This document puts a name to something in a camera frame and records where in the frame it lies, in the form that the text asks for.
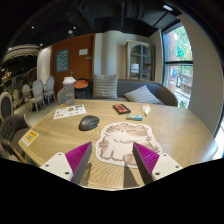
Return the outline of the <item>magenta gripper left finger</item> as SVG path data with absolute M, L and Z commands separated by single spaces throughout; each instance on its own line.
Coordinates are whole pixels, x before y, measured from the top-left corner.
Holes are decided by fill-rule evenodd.
M 64 154 L 56 153 L 41 169 L 48 171 L 65 180 L 79 184 L 86 170 L 92 153 L 92 143 L 88 142 Z

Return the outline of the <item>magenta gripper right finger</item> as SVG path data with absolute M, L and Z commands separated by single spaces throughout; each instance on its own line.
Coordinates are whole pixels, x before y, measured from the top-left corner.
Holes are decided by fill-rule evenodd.
M 145 185 L 182 169 L 167 153 L 159 155 L 136 142 L 133 143 L 133 155 Z

